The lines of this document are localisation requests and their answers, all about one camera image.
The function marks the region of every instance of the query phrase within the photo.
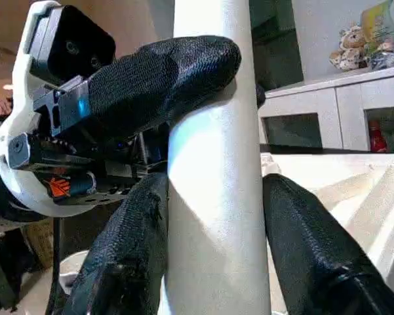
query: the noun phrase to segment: stuffed animal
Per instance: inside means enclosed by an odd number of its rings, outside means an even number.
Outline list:
[[[354,25],[349,30],[341,31],[340,35],[340,48],[329,56],[331,64],[343,71],[360,68],[366,45],[363,30],[360,26]]]

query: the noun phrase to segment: white cabinet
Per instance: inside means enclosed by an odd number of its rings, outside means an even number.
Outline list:
[[[394,135],[394,68],[305,81],[266,98],[258,112],[261,143],[369,151],[370,120],[380,121],[388,144]]]
[[[338,87],[338,108],[345,149],[370,150],[368,121],[380,121],[387,142],[394,133],[394,77]]]
[[[267,143],[342,148],[334,89],[267,98],[258,115]]]

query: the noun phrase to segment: red bottle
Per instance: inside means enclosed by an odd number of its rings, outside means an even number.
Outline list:
[[[374,153],[386,153],[387,144],[380,131],[379,121],[369,121],[368,126],[370,128],[370,150]]]

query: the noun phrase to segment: camera lens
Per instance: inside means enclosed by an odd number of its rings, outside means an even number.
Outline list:
[[[77,45],[73,43],[72,41],[66,41],[66,49],[69,52],[69,54],[78,54],[79,49],[77,48]]]

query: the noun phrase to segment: white pole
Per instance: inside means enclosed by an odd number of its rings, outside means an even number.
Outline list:
[[[271,314],[248,0],[175,0],[174,36],[236,42],[236,80],[169,139],[169,271],[159,314]]]

